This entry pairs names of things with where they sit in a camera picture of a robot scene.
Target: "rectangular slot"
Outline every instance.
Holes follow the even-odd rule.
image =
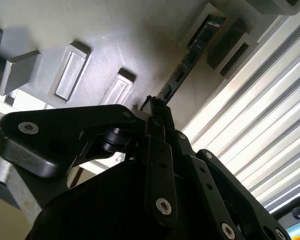
[[[228,73],[228,71],[233,67],[233,65],[245,53],[245,51],[248,49],[248,47],[249,47],[249,45],[246,44],[245,42],[240,46],[240,48],[235,52],[235,54],[232,56],[232,58],[227,62],[227,64],[220,71],[220,74],[222,76],[225,76]]]
[[[210,42],[210,40],[212,39],[212,37],[214,36],[214,32],[212,32],[211,30],[209,29],[206,29],[202,35],[200,36],[200,41],[202,41],[203,43],[208,43]]]
[[[179,68],[174,74],[175,81],[178,83],[184,75],[185,72],[181,68]]]
[[[136,76],[120,69],[106,92],[101,105],[123,104],[129,95]]]
[[[68,101],[70,95],[76,85],[77,79],[82,71],[85,58],[71,52],[65,64],[64,72],[62,73],[58,87],[55,90],[55,95],[59,98]]]
[[[299,2],[299,0],[286,0],[288,2],[288,4],[290,4],[291,6],[294,6],[297,4],[297,2]]]
[[[91,49],[78,41],[67,46],[49,95],[57,97],[64,104],[69,101],[88,63],[90,53]]]
[[[190,64],[193,64],[194,61],[196,60],[197,56],[198,56],[198,53],[197,53],[197,52],[195,52],[195,51],[190,51],[190,52],[188,53],[186,59],[188,60],[188,62],[189,62]]]
[[[165,99],[168,99],[169,95],[171,94],[171,87],[170,85],[168,85],[168,87],[166,87],[163,91],[163,94],[164,94],[164,98]]]

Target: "screw hole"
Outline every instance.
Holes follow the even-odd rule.
[[[276,240],[275,234],[266,226],[263,227],[263,230],[265,234],[271,239],[271,240]]]
[[[68,151],[67,145],[61,140],[52,140],[48,144],[49,150],[53,154],[66,154]]]
[[[206,186],[207,186],[207,188],[210,189],[210,190],[214,189],[209,183],[207,183]]]
[[[25,128],[26,130],[33,130],[33,129],[34,129],[34,127],[31,126],[30,124],[25,125],[24,128]]]
[[[164,163],[164,162],[159,162],[159,166],[161,167],[161,168],[163,168],[163,169],[165,169],[166,168],[166,164]]]

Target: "black metal bracket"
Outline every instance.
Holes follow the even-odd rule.
[[[34,123],[38,133],[21,132],[24,122]],[[58,178],[73,166],[130,147],[107,140],[110,130],[129,133],[129,142],[144,136],[144,126],[122,105],[13,112],[0,120],[0,156],[41,178]]]
[[[69,229],[85,238],[96,227],[107,238],[137,238],[140,230],[150,239],[196,239],[204,228],[205,236],[216,239],[281,240],[278,231],[290,239],[216,156],[205,149],[194,153],[175,129],[169,107],[154,97],[148,106],[146,121],[120,105],[16,112],[1,119],[0,159],[18,173],[3,182],[13,187],[13,197],[19,195],[19,207],[24,198],[12,179],[25,183],[25,192],[39,196],[36,202],[44,207],[29,239],[73,238]],[[20,129],[24,122],[31,124]],[[72,166],[114,152],[127,153],[125,161],[65,189]],[[40,185],[63,193],[50,201]]]

